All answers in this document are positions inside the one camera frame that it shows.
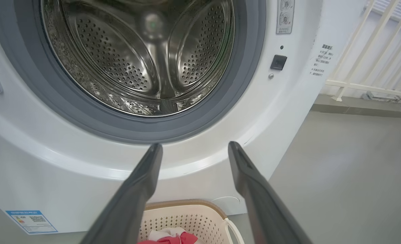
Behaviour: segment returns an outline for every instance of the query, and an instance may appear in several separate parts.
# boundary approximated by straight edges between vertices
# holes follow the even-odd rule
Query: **washing machine drum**
[[[266,23],[264,0],[251,3],[12,1],[13,17],[0,2],[0,43],[68,121],[112,140],[170,142],[217,122],[250,83]]]

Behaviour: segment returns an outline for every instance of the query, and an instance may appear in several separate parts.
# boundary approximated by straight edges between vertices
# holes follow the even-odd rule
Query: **sticker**
[[[6,211],[6,213],[29,234],[58,232],[41,211]]]
[[[325,68],[330,64],[333,57],[333,46],[323,44],[318,52],[318,57],[315,58],[315,62],[312,64],[310,75],[323,76]]]
[[[294,0],[278,0],[276,34],[291,34],[294,18]]]

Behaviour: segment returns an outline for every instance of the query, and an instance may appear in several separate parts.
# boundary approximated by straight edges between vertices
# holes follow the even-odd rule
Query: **laundry basket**
[[[151,230],[168,227],[182,227],[206,244],[233,244],[231,229],[238,244],[244,244],[235,224],[219,207],[208,201],[169,201],[146,206],[138,241],[146,241]]]

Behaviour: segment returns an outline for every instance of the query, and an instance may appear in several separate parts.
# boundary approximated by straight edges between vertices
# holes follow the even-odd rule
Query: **washing machine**
[[[161,143],[150,202],[246,212],[229,141],[272,176],[365,4],[0,0],[0,209],[86,231]]]

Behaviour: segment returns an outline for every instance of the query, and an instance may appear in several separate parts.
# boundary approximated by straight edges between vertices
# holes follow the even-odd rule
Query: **gray floor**
[[[309,113],[269,182],[314,244],[401,243],[401,119]],[[253,244],[247,215],[229,218]],[[0,210],[0,243],[83,235],[28,236]]]

